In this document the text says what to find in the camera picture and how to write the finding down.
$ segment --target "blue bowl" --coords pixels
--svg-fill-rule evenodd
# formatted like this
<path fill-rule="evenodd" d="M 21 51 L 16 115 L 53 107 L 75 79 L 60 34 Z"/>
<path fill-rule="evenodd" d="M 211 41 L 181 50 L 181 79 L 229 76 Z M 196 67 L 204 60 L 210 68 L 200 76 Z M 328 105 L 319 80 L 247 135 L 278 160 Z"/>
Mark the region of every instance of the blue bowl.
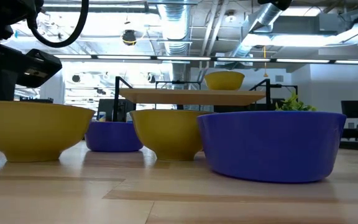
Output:
<path fill-rule="evenodd" d="M 143 147 L 134 124 L 123 122 L 91 122 L 85 141 L 94 152 L 134 152 Z"/>
<path fill-rule="evenodd" d="M 251 111 L 198 117 L 212 170 L 242 179 L 302 183 L 333 170 L 346 116 Z"/>

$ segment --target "pipe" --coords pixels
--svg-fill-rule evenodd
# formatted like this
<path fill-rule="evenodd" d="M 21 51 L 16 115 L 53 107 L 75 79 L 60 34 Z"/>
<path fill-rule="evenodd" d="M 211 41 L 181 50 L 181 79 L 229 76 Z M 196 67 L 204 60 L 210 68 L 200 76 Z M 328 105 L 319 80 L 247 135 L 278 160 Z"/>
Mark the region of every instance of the pipe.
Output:
<path fill-rule="evenodd" d="M 158 9 L 156 7 L 146 8 L 144 5 L 119 5 L 119 4 L 111 4 L 111 5 L 89 5 L 89 12 L 113 12 L 113 13 L 147 13 L 147 14 L 156 14 L 158 15 Z M 80 4 L 45 4 L 44 9 L 47 12 L 80 12 L 81 5 Z"/>
<path fill-rule="evenodd" d="M 158 5 L 162 19 L 162 35 L 167 40 L 188 40 L 190 23 L 190 6 L 177 4 Z M 170 56 L 188 55 L 189 44 L 186 42 L 166 42 L 165 51 Z M 190 80 L 190 66 L 183 63 L 172 64 L 172 81 Z"/>
<path fill-rule="evenodd" d="M 218 21 L 216 22 L 216 26 L 215 26 L 214 32 L 212 34 L 211 42 L 209 43 L 208 50 L 206 52 L 207 56 L 211 55 L 212 49 L 215 44 L 216 36 L 218 36 L 219 28 L 221 26 L 221 23 L 222 23 L 222 20 L 224 17 L 224 13 L 226 12 L 226 7 L 228 4 L 229 4 L 229 0 L 223 0 L 222 7 L 221 7 L 221 13 L 219 15 Z"/>
<path fill-rule="evenodd" d="M 206 26 L 206 31 L 205 31 L 205 36 L 204 36 L 204 41 L 203 41 L 203 46 L 201 48 L 200 56 L 203 56 L 205 53 L 209 35 L 211 35 L 211 31 L 212 31 L 212 25 L 214 24 L 214 21 L 215 21 L 215 15 L 216 15 L 216 10 L 218 9 L 218 3 L 219 3 L 219 0 L 214 0 L 212 2 L 211 15 L 209 18 L 208 25 Z"/>
<path fill-rule="evenodd" d="M 264 4 L 257 12 L 256 16 L 252 18 L 252 15 L 249 16 L 243 27 L 245 31 L 245 37 L 242 42 L 232 51 L 231 57 L 245 57 L 252 49 L 252 45 L 247 42 L 247 34 L 254 30 L 261 28 L 263 26 L 271 26 L 274 21 L 280 16 L 283 11 L 272 3 Z"/>

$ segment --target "metal frame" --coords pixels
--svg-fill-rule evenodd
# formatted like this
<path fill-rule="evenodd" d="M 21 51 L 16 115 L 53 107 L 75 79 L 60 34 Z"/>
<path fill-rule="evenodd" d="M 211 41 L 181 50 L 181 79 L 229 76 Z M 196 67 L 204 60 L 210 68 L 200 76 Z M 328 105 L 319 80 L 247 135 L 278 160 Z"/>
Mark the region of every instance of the metal frame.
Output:
<path fill-rule="evenodd" d="M 155 89 L 158 89 L 158 84 L 159 83 L 171 83 L 171 84 L 177 84 L 177 85 L 182 85 L 182 84 L 198 84 L 198 88 L 201 90 L 201 83 L 202 82 L 184 82 L 184 81 L 156 81 L 155 82 Z M 198 110 L 201 111 L 201 105 L 198 105 Z"/>
<path fill-rule="evenodd" d="M 271 99 L 272 99 L 272 92 L 271 88 L 281 88 L 281 87 L 292 87 L 295 89 L 295 93 L 298 94 L 298 86 L 297 85 L 281 85 L 281 84 L 271 84 L 269 78 L 265 78 L 260 83 L 256 84 L 254 87 L 249 89 L 249 91 L 257 91 L 257 88 L 260 86 L 266 87 L 266 110 L 269 110 L 269 108 L 272 105 Z"/>
<path fill-rule="evenodd" d="M 122 82 L 129 88 L 133 88 L 123 78 L 121 78 L 120 76 L 116 76 L 116 87 L 115 87 L 115 91 L 114 91 L 114 107 L 112 109 L 112 121 L 113 122 L 116 122 L 118 119 L 119 82 Z"/>

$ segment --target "wooden board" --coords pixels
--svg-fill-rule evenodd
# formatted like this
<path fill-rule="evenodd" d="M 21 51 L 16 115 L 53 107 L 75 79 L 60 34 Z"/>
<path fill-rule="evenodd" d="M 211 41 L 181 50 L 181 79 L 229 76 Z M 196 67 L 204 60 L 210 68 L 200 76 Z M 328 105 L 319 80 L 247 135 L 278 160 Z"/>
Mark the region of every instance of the wooden board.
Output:
<path fill-rule="evenodd" d="M 263 91 L 230 90 L 154 90 L 144 88 L 120 89 L 119 94 L 133 103 L 177 105 L 246 106 L 265 98 Z"/>

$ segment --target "green plant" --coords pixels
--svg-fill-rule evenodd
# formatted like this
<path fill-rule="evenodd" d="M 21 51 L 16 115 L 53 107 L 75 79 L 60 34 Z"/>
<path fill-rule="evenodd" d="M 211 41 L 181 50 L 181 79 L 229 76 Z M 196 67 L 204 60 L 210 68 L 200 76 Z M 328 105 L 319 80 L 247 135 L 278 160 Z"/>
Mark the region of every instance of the green plant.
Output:
<path fill-rule="evenodd" d="M 297 101 L 298 95 L 295 92 L 292 92 L 291 97 L 283 101 L 281 107 L 276 103 L 277 111 L 316 111 L 317 109 L 314 106 L 305 105 L 302 101 Z"/>

